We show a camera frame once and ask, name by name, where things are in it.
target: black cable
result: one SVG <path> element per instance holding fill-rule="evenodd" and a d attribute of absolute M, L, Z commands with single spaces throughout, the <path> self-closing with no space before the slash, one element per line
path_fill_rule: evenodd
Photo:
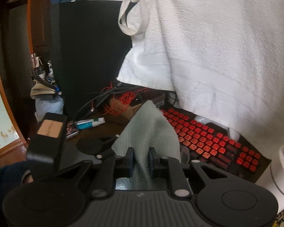
<path fill-rule="evenodd" d="M 136 92 L 136 91 L 133 91 L 137 96 L 139 96 L 139 98 L 141 99 L 141 103 L 143 104 L 143 98 L 142 98 L 142 96 L 138 93 L 138 92 Z"/>
<path fill-rule="evenodd" d="M 76 117 L 78 115 L 78 113 L 80 111 L 82 111 L 87 105 L 89 105 L 91 102 L 93 102 L 94 100 L 99 99 L 99 101 L 97 103 L 95 103 L 94 105 L 94 109 L 96 109 L 109 95 L 111 94 L 120 94 L 120 93 L 124 93 L 124 92 L 128 92 L 128 91 L 134 91 L 135 89 L 141 88 L 140 86 L 136 86 L 136 87 L 115 87 L 113 89 L 110 89 L 108 91 L 105 92 L 92 92 L 89 94 L 96 94 L 96 93 L 102 93 L 99 94 L 98 96 L 96 96 L 95 98 L 91 99 L 90 101 L 88 101 L 87 103 L 85 103 L 74 115 L 73 120 L 76 120 Z M 91 111 L 89 111 L 84 117 L 87 117 L 88 115 L 91 114 Z"/>
<path fill-rule="evenodd" d="M 176 101 L 177 101 L 177 94 L 175 94 L 175 99 L 174 99 L 175 101 L 173 102 L 173 104 L 172 104 L 172 106 L 173 105 L 175 105 L 175 103 L 176 103 Z"/>

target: red wire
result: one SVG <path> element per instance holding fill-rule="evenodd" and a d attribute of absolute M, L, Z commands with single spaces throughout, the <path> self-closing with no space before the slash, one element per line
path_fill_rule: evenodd
<path fill-rule="evenodd" d="M 109 91 L 112 88 L 113 88 L 113 84 L 111 82 L 110 87 L 105 87 L 105 88 L 102 89 L 102 91 L 103 90 Z M 149 90 L 148 88 L 143 88 L 143 89 L 138 89 L 136 92 L 146 92 L 148 90 Z M 134 93 L 134 92 L 125 92 L 125 93 L 122 94 L 121 97 L 115 97 L 115 95 L 113 95 L 113 98 L 115 98 L 116 100 L 118 100 L 122 104 L 120 111 L 115 110 L 115 104 L 117 103 L 117 102 L 115 102 L 112 106 L 108 106 L 107 104 L 104 105 L 104 110 L 106 111 L 104 114 L 109 113 L 109 114 L 112 114 L 114 116 L 117 116 L 117 115 L 123 113 L 129 107 L 130 103 L 132 102 L 132 100 L 135 99 L 136 96 L 137 96 L 137 94 Z"/>

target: red backlit keyboard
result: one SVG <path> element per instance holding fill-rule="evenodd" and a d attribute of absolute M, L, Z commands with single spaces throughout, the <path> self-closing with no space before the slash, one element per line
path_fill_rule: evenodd
<path fill-rule="evenodd" d="M 165 107 L 161 111 L 173 126 L 180 144 L 190 149 L 191 160 L 198 159 L 252 182 L 270 163 L 242 136 L 235 142 L 221 127 L 194 120 L 195 114 Z"/>

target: towel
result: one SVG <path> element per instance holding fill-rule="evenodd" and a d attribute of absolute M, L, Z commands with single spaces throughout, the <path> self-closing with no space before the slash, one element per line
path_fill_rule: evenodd
<path fill-rule="evenodd" d="M 166 189 L 165 180 L 150 177 L 148 150 L 154 147 L 159 157 L 168 156 L 180 161 L 180 146 L 176 132 L 152 101 L 143 104 L 111 148 L 117 155 L 125 156 L 128 147 L 134 148 L 133 175 L 117 179 L 116 189 Z"/>
<path fill-rule="evenodd" d="M 117 79 L 176 91 L 184 110 L 272 158 L 284 144 L 284 0 L 144 1 L 131 33 L 121 21 L 133 47 Z"/>

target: cable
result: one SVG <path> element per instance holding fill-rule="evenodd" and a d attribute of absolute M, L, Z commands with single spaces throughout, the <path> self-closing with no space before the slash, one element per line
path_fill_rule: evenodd
<path fill-rule="evenodd" d="M 113 94 L 120 94 L 120 93 L 124 93 L 124 92 L 128 92 L 128 91 L 134 91 L 134 90 L 137 90 L 138 88 L 141 88 L 140 86 L 135 86 L 135 87 L 115 87 L 115 88 L 112 88 L 112 84 L 110 87 L 106 87 L 106 88 L 103 88 L 102 91 L 97 91 L 97 92 L 92 92 L 92 93 L 87 93 L 87 94 L 98 94 L 96 97 L 94 97 L 93 99 L 91 99 L 90 101 L 88 101 L 87 103 L 85 103 L 74 115 L 74 118 L 73 120 L 76 120 L 77 118 L 77 115 L 80 111 L 82 111 L 86 106 L 88 106 L 90 103 L 92 103 L 93 101 L 98 101 L 95 103 L 94 105 L 94 109 L 98 108 L 105 100 L 106 98 Z M 92 111 L 90 110 L 86 115 L 85 117 L 87 117 L 89 114 L 91 114 Z"/>
<path fill-rule="evenodd" d="M 177 101 L 177 94 L 175 94 L 175 99 L 174 99 L 174 100 L 175 100 L 175 101 L 173 102 L 172 106 L 176 104 L 176 101 Z"/>

